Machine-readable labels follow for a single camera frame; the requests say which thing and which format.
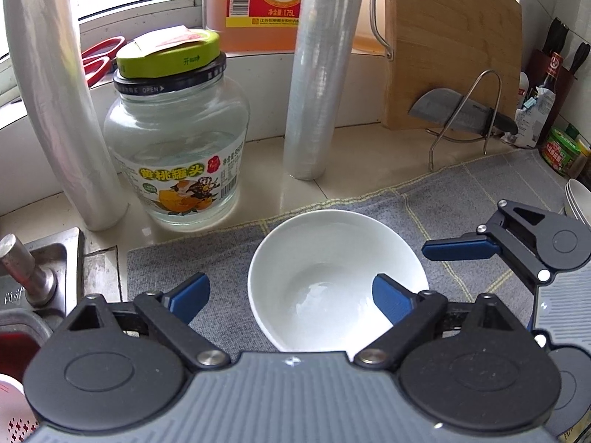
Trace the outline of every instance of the gray cloth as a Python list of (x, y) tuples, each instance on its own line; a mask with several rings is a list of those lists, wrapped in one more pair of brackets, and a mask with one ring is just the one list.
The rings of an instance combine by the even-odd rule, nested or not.
[(442, 263), (424, 258), (421, 247), (430, 238), (475, 231), (503, 198), (559, 212), (565, 182), (537, 151), (519, 150), (360, 198), (327, 201), (272, 219), (131, 250), (127, 255), (129, 298), (150, 289), (166, 292), (196, 272), (204, 272), (211, 281), (211, 297), (191, 328), (233, 359), (239, 350), (276, 351), (250, 311), (246, 279), (252, 255), (265, 235), (291, 216), (338, 208), (368, 215), (396, 231), (419, 257), (431, 289), (452, 301), (473, 301), (479, 293), (496, 293), (527, 323), (533, 297), (499, 257)]

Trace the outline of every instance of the plastic wrap roll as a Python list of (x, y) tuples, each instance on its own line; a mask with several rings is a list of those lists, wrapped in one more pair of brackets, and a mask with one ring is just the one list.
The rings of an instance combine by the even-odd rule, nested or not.
[(326, 167), (361, 0), (302, 0), (283, 164), (297, 179)]
[(70, 0), (4, 0), (21, 97), (49, 164), (90, 230), (117, 223), (127, 201), (100, 133)]

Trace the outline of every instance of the countertop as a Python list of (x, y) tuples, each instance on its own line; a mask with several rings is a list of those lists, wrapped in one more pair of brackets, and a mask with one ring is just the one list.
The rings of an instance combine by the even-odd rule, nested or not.
[[(326, 172), (314, 181), (299, 181), (283, 171), (282, 137), (250, 141), (243, 151), (239, 201), (216, 228), (277, 216), (327, 199), (361, 196), (426, 174), (433, 140), (424, 130), (391, 131), (379, 123), (337, 128)], [(498, 140), (489, 142), (489, 155), (510, 151), (510, 146)], [(435, 169), (482, 156), (481, 141), (455, 144), (442, 140), (435, 149)], [(15, 233), (26, 243), (80, 227), (85, 233), (84, 293), (103, 293), (110, 302), (127, 301), (127, 251), (192, 234), (158, 226), (121, 179), (129, 208), (114, 228), (85, 229), (78, 213), (59, 193), (0, 217), (0, 237)]]

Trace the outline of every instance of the white colander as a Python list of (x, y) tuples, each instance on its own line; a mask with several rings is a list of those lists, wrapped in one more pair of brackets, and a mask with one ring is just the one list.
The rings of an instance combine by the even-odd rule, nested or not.
[(27, 403), (23, 385), (0, 374), (0, 442), (24, 441), (39, 423)]

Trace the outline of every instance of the gray ribbed panel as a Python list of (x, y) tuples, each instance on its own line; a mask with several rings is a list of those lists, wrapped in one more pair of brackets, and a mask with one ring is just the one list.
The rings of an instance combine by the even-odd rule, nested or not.
[[(297, 357), (295, 366), (286, 363)], [(478, 437), (435, 429), (386, 372), (344, 353), (246, 353), (227, 370), (200, 373), (166, 414), (116, 435), (66, 435), (42, 426), (27, 443), (551, 443), (538, 428)]]
[(557, 274), (537, 292), (534, 329), (546, 330), (554, 345), (574, 345), (591, 353), (591, 264)]

